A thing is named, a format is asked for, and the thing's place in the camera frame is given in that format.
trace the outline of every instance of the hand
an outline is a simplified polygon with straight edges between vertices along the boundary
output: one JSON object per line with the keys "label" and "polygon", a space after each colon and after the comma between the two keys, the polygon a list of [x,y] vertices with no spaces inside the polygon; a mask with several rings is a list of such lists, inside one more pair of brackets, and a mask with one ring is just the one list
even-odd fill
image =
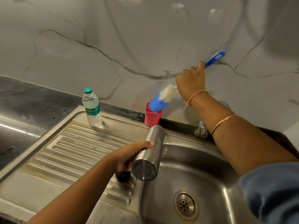
{"label": "hand", "polygon": [[181,75],[176,77],[178,92],[181,97],[189,101],[190,97],[200,90],[204,90],[204,62],[198,63],[197,69],[185,69]]}
{"label": "hand", "polygon": [[115,172],[125,171],[130,169],[131,164],[135,158],[136,152],[146,147],[153,147],[154,142],[138,142],[130,145],[123,146],[112,153],[115,156]]}

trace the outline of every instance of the drain strainer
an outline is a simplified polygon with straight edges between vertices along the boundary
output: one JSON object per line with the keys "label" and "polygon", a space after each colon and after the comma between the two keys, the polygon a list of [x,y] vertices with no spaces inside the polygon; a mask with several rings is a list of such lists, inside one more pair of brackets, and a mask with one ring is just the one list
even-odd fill
{"label": "drain strainer", "polygon": [[187,221],[196,219],[199,214],[197,199],[186,189],[180,189],[175,193],[173,204],[177,214]]}

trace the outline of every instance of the pink plastic holder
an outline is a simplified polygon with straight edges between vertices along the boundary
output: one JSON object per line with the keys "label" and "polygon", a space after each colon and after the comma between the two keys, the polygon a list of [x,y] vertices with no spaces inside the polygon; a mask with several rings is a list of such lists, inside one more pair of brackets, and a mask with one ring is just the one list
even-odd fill
{"label": "pink plastic holder", "polygon": [[151,112],[148,106],[149,106],[149,102],[147,103],[147,107],[145,108],[144,123],[148,127],[153,127],[155,125],[158,125],[162,115],[162,111],[159,111],[158,113]]}

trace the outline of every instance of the plastic water bottle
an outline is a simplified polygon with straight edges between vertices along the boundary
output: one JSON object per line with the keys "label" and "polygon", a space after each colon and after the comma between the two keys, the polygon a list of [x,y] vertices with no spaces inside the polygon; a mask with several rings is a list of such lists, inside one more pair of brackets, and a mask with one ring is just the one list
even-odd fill
{"label": "plastic water bottle", "polygon": [[82,97],[82,103],[87,114],[87,119],[92,127],[98,127],[102,124],[102,114],[99,107],[99,99],[91,89],[85,89]]}

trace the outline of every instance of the blue brush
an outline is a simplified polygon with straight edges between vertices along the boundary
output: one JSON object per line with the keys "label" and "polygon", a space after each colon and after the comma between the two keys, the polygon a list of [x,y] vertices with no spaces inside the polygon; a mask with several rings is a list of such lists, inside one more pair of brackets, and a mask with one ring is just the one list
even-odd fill
{"label": "blue brush", "polygon": [[[222,57],[224,57],[224,55],[225,55],[224,50],[219,51],[204,63],[204,68],[210,67],[212,64],[215,64],[215,62],[220,60]],[[176,90],[177,90],[177,86],[173,86],[169,84],[161,93],[159,93],[149,103],[148,108],[154,113],[158,113],[159,111],[162,111],[167,106],[167,104],[172,100]]]}

